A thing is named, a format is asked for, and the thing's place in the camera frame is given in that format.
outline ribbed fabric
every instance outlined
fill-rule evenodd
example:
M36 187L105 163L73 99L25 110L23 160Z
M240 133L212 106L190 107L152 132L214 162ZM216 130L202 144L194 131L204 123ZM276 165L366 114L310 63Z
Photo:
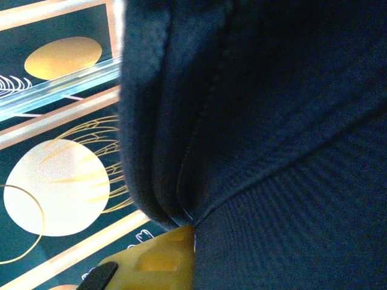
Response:
M385 289L386 108L197 226L194 289Z
M123 166L148 216L195 225L194 289L385 289L387 3L149 3Z

